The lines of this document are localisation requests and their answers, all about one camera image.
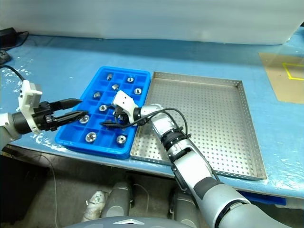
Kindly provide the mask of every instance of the cardboard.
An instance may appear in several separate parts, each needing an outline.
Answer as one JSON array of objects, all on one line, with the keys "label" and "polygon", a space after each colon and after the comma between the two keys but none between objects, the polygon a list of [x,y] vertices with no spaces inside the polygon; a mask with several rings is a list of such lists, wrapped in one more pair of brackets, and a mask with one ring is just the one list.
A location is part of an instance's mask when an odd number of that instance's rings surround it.
[{"label": "cardboard", "polygon": [[304,58],[259,53],[279,101],[304,104]]}]

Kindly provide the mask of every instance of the stainless steel tray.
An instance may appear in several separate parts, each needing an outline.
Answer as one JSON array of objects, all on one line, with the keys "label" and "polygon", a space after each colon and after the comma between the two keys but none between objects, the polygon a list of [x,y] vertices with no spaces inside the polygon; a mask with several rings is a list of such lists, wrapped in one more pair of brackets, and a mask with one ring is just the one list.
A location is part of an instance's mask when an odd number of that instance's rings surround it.
[{"label": "stainless steel tray", "polygon": [[[191,139],[217,174],[267,178],[242,81],[154,72],[146,104],[178,108]],[[182,118],[171,112],[181,126]],[[167,154],[149,124],[138,129],[131,156],[167,164]]]}]

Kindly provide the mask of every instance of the white wall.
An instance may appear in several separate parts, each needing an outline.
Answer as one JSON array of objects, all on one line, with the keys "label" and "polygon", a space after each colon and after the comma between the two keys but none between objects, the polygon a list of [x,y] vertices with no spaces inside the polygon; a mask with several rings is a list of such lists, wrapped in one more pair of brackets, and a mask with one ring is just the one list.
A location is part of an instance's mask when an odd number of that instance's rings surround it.
[{"label": "white wall", "polygon": [[0,27],[32,34],[282,44],[304,0],[0,0]]}]

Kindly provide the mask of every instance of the blue plastic tray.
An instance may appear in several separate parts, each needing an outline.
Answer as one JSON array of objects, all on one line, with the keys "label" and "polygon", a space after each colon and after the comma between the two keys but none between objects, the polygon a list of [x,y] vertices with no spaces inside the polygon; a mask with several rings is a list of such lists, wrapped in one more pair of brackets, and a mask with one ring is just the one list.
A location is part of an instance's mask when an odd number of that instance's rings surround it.
[{"label": "blue plastic tray", "polygon": [[[112,79],[107,80],[108,74],[112,74]],[[128,77],[133,77],[132,83],[127,82]],[[101,105],[110,105],[116,91],[112,85],[118,84],[119,90],[123,90],[133,98],[138,106],[143,106],[148,94],[151,81],[150,73],[141,70],[121,69],[104,66],[98,70],[89,86],[86,88],[81,98],[83,101],[73,110],[87,110],[90,119],[86,124],[79,121],[62,126],[56,134],[55,141],[64,147],[78,152],[96,154],[101,156],[125,159],[130,156],[131,146],[135,137],[137,126],[122,129],[107,129],[100,125],[105,120],[114,121],[113,109],[104,112],[99,111]],[[134,90],[140,88],[142,93],[136,95]],[[94,93],[100,92],[99,98],[93,98]],[[94,142],[86,142],[86,135],[95,132],[97,138]],[[126,136],[124,145],[119,145],[116,138],[119,135]]]}]

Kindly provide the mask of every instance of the blue table surface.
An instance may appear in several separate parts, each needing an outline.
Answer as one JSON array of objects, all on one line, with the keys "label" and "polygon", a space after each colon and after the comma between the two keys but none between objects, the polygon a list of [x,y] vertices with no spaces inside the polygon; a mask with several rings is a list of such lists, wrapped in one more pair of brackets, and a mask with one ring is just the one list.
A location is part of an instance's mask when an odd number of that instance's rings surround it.
[{"label": "blue table surface", "polygon": [[[172,40],[89,39],[29,36],[8,51],[8,62],[31,82],[41,84],[42,101],[79,98],[101,66],[242,80],[261,148],[266,180],[220,177],[227,184],[264,194],[304,197],[304,105],[280,102],[259,52],[304,57],[304,28],[283,45],[232,45]],[[18,111],[19,79],[1,72],[0,112]],[[67,150],[56,132],[30,133],[12,144],[133,170],[173,176],[166,165],[116,160]]]}]

